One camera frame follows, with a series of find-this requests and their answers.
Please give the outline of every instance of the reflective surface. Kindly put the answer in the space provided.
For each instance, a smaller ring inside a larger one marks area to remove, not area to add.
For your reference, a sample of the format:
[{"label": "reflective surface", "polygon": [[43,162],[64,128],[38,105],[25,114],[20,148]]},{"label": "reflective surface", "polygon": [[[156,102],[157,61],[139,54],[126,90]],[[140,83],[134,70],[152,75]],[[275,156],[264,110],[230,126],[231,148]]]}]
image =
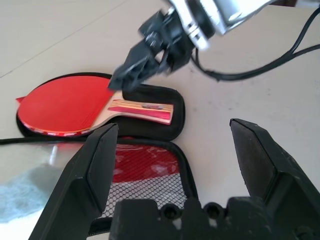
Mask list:
[{"label": "reflective surface", "polygon": [[64,167],[81,143],[0,146],[0,232],[28,239]]}]

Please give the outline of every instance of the robotic arm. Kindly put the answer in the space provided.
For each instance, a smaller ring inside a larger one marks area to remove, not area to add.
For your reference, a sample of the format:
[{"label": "robotic arm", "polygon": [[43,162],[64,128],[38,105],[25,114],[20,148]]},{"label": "robotic arm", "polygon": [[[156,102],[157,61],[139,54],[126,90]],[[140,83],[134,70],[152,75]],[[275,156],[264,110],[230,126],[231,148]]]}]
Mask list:
[{"label": "robotic arm", "polygon": [[[131,91],[155,74],[176,71],[194,48],[209,48],[215,33],[223,36],[275,0],[166,0],[172,7],[158,11],[139,28],[143,40],[131,48],[109,88]],[[156,56],[162,53],[161,60]]]}]

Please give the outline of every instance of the ping pong paddle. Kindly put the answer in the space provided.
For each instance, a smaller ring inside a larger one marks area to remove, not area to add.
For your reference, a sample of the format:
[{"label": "ping pong paddle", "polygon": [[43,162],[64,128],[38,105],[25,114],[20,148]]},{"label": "ping pong paddle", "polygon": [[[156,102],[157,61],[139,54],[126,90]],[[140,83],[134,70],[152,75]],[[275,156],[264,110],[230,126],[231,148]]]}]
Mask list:
[{"label": "ping pong paddle", "polygon": [[107,88],[109,81],[75,75],[47,82],[22,99],[18,118],[33,132],[60,137],[86,134],[116,116],[171,124],[172,104],[124,100]]}]

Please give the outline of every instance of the paddle handle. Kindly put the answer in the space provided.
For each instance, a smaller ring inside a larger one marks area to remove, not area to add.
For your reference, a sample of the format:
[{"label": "paddle handle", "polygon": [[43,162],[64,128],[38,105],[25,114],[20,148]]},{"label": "paddle handle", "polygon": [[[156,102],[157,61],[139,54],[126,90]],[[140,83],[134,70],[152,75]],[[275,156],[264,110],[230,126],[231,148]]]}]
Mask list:
[{"label": "paddle handle", "polygon": [[108,106],[109,111],[119,112],[122,116],[145,119],[162,124],[171,124],[174,106],[114,99]]}]

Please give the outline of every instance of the black mesh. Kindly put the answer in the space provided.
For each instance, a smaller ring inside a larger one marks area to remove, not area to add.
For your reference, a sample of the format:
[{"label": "black mesh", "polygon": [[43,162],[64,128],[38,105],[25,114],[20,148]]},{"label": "black mesh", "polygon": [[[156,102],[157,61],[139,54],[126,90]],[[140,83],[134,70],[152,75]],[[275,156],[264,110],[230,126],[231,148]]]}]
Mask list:
[{"label": "black mesh", "polygon": [[159,208],[167,203],[183,208],[184,192],[177,157],[156,146],[118,144],[113,182],[105,211],[112,217],[123,199],[152,199]]}]

